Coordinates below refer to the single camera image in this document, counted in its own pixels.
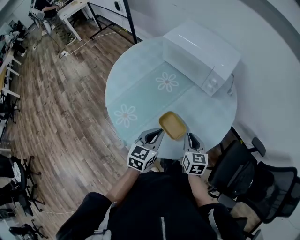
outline black jacket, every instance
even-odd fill
[[[47,2],[46,0],[36,0],[36,4],[34,5],[34,8],[42,11],[44,9],[44,7],[51,7],[51,6],[52,5],[49,2]],[[55,9],[45,11],[44,13],[45,13],[44,18],[53,18],[57,14]]]
[[[83,240],[98,229],[111,202],[89,193],[74,215],[61,227],[59,240]],[[223,240],[243,240],[242,231],[221,204],[197,207],[186,174],[148,172],[139,176],[124,201],[111,210],[108,229],[112,240],[217,240],[208,220],[214,219]]]

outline chair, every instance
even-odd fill
[[[43,11],[34,8],[35,3],[33,3],[32,8],[29,10],[28,16],[34,21],[36,26],[39,28],[43,24],[45,31],[50,35],[51,33],[51,23],[44,19],[45,13]]]
[[[34,197],[34,191],[38,187],[38,185],[34,183],[31,176],[33,171],[30,169],[30,164],[27,165],[26,162],[27,160],[25,159],[24,164],[22,165],[20,159],[17,159],[14,156],[11,157],[11,164],[13,166],[15,180],[18,184],[17,187],[15,187],[15,189],[13,190],[15,191],[13,195],[17,196],[14,199],[18,200],[25,214],[28,213],[29,215],[33,216],[33,212],[30,207],[31,203],[33,203],[36,206],[39,212],[42,212],[43,210],[38,207],[37,203],[45,205],[45,202],[41,202]],[[30,187],[27,185],[27,179],[30,179],[30,181],[33,184],[31,191],[30,191]]]
[[[244,202],[258,215],[263,223],[275,217],[289,217],[300,199],[300,178],[295,167],[273,167],[257,163],[251,152],[262,156],[265,148],[257,138],[252,149],[233,141],[222,152],[208,178],[209,195],[232,208],[236,202]]]
[[[45,235],[43,235],[40,232],[40,229],[43,228],[43,227],[36,227],[36,225],[34,224],[34,220],[31,220],[31,222],[33,224],[33,227],[30,226],[29,224],[24,224],[22,227],[10,227],[9,231],[14,236],[21,236],[22,239],[26,239],[25,238],[26,235],[28,235],[28,237],[29,237],[27,239],[38,240],[38,235],[41,238],[48,239],[48,237],[46,237]]]
[[[15,212],[11,209],[0,209],[0,221],[6,218],[15,217]]]
[[[0,177],[13,178],[14,172],[8,157],[0,154]]]
[[[20,109],[17,108],[16,102],[18,101],[18,98],[15,102],[10,101],[10,95],[5,96],[5,100],[3,103],[0,104],[0,113],[4,114],[4,116],[0,115],[1,120],[6,120],[11,118],[13,120],[13,123],[15,122],[15,111],[20,111]]]

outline table leg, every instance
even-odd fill
[[[100,28],[100,30],[102,30],[101,24],[97,21],[97,17],[96,17],[94,10],[92,9],[92,6],[90,5],[89,2],[88,2],[88,11],[92,14],[96,25]]]
[[[13,58],[13,60],[14,60],[17,64],[22,65],[22,63],[20,63],[17,59]]]
[[[16,71],[12,70],[10,67],[6,67],[7,70],[11,71],[12,73],[16,74],[17,76],[20,76]]]
[[[12,96],[15,96],[16,98],[20,98],[19,94],[16,94],[15,92],[12,92],[11,90],[7,89],[7,88],[2,88],[2,91],[6,94],[10,94]]]
[[[78,33],[75,31],[75,29],[72,27],[70,22],[67,19],[64,19],[65,24],[68,26],[68,28],[72,31],[72,33],[77,37],[78,41],[81,41],[81,37],[78,35]]]
[[[85,9],[85,8],[86,8],[86,7],[81,8],[81,11],[83,12],[83,15],[85,16],[86,20],[89,20],[90,18],[89,18],[88,13],[86,12],[86,9]]]

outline white desk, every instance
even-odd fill
[[[62,21],[65,22],[65,24],[68,26],[68,28],[73,32],[73,34],[76,36],[78,41],[81,41],[81,37],[78,35],[78,33],[75,31],[73,26],[68,21],[68,18],[72,16],[74,13],[78,12],[79,10],[82,10],[83,14],[87,19],[89,19],[89,16],[87,12],[89,12],[91,15],[93,15],[88,7],[89,0],[76,0],[68,5],[66,5],[64,8],[62,8],[60,11],[58,11],[57,15],[60,17]]]
[[[18,60],[16,60],[14,58],[14,50],[12,48],[10,48],[9,51],[5,55],[5,58],[3,59],[3,64],[0,67],[0,74],[2,73],[4,68],[7,67],[7,69],[9,71],[11,71],[12,73],[16,74],[17,76],[20,75],[19,73],[17,73],[16,71],[14,71],[10,67],[8,67],[8,64],[10,64],[12,62],[12,60],[15,61],[17,64],[22,65],[22,63],[20,63]]]
[[[7,52],[7,54],[6,54],[6,56],[5,56],[4,60],[3,60],[3,64],[2,64],[1,67],[0,67],[0,89],[2,89],[2,91],[3,91],[5,94],[10,94],[10,95],[13,95],[13,96],[15,96],[15,97],[17,97],[17,98],[20,98],[20,95],[19,95],[19,94],[15,93],[15,92],[12,92],[11,90],[9,90],[9,89],[8,89],[8,86],[7,86],[7,88],[6,88],[6,87],[5,87],[5,84],[4,84],[5,78],[11,79],[11,77],[9,76],[9,72],[12,72],[12,73],[16,74],[17,76],[20,75],[20,74],[18,74],[16,71],[12,70],[10,67],[7,67],[7,65],[8,65],[9,63],[11,63],[13,60],[14,60],[16,63],[18,63],[18,64],[21,65],[21,63],[20,63],[19,61],[17,61],[17,60],[14,58],[14,50],[13,50],[13,49],[10,49],[10,50]]]
[[[208,151],[221,142],[233,124],[237,95],[234,85],[232,95],[227,94],[231,84],[232,81],[226,81],[210,97],[163,60],[162,37],[156,37],[132,46],[119,57],[107,79],[105,105],[127,146],[142,131],[161,128],[159,117],[173,111]],[[165,134],[158,156],[179,159],[183,155],[183,142],[183,138],[175,141]]]

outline black pole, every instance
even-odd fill
[[[91,5],[90,5],[89,2],[88,2],[88,7],[89,7],[90,11],[92,12],[93,17],[94,17],[96,23],[98,24],[98,27],[102,30],[101,24],[99,24],[99,22],[98,22],[98,20],[97,20],[97,18],[96,18],[96,15],[95,15],[95,13],[94,13],[94,10],[92,9],[92,7],[91,7]]]
[[[136,39],[136,34],[135,34],[135,27],[133,25],[129,4],[128,4],[127,0],[123,0],[123,2],[124,2],[124,6],[125,6],[129,26],[130,26],[130,29],[131,29],[131,34],[132,34],[132,37],[133,37],[133,41],[134,41],[135,44],[137,44],[137,39]]]

